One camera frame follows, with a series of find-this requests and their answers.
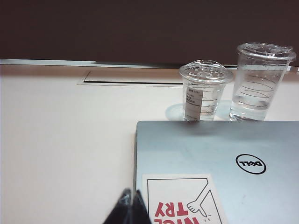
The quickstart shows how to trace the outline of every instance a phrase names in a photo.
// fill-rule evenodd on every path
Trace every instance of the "laptop lid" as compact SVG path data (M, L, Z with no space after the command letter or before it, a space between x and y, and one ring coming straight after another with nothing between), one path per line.
M228 223L299 223L298 128L298 121L141 121L136 189L142 175L206 174Z

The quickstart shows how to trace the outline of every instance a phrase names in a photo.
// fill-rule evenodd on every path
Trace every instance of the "dell logo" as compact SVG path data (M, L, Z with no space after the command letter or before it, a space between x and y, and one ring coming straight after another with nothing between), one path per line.
M242 170L250 174L263 174L266 171L266 164L254 155L241 154L235 161Z
M241 163L243 166L262 166L261 162L260 161L256 161L256 162L253 162L253 161L239 161L239 163Z

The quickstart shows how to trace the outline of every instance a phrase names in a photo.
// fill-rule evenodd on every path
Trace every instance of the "tall plastic cup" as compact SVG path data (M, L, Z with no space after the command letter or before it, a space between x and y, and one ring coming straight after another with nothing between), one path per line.
M292 47L266 43L245 43L237 51L238 68L229 115L231 120L264 120L296 53Z
M182 66L185 120L213 120L225 84L233 74L221 64L198 60Z

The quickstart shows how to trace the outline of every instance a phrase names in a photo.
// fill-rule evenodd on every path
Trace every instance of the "cup lid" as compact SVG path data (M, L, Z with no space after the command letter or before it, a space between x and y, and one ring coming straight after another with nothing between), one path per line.
M254 58L292 62L296 60L293 47L282 47L268 43L244 43L237 47L237 51Z
M191 82L204 84L223 84L232 80L233 74L218 62L197 60L179 69L179 73Z

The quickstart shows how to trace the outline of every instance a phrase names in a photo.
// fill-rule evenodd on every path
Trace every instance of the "dark wall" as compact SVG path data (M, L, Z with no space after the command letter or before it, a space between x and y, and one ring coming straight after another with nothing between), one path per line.
M236 64L244 42L299 52L298 8L282 0L6 1L0 58Z

